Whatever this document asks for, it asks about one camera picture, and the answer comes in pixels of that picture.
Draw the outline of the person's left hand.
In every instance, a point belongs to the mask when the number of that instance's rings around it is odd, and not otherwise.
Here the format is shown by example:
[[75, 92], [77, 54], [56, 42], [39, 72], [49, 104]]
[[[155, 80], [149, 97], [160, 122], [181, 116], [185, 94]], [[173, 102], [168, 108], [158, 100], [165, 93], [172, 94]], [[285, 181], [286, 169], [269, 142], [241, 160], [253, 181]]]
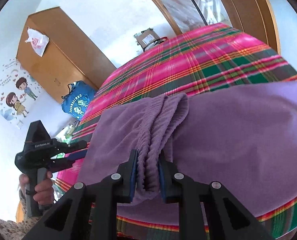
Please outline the person's left hand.
[[[34, 200], [39, 205], [51, 205], [54, 199], [54, 189], [52, 187], [53, 182], [51, 180], [52, 173], [50, 171], [47, 172], [46, 178], [35, 187], [36, 194], [33, 196]], [[25, 195], [25, 186], [29, 183], [29, 178], [25, 174], [21, 174], [19, 177], [20, 188]]]

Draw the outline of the floral sleeved left forearm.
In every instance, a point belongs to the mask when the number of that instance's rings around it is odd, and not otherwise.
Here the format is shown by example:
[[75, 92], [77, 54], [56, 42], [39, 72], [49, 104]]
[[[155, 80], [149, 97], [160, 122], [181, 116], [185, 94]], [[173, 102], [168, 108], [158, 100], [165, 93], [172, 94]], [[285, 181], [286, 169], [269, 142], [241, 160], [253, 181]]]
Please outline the floral sleeved left forearm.
[[24, 219], [19, 223], [11, 220], [5, 221], [0, 219], [0, 239], [22, 239], [38, 222], [38, 220], [41, 219], [41, 216], [27, 216], [26, 199], [21, 190], [19, 190], [19, 198], [20, 203], [22, 204]]

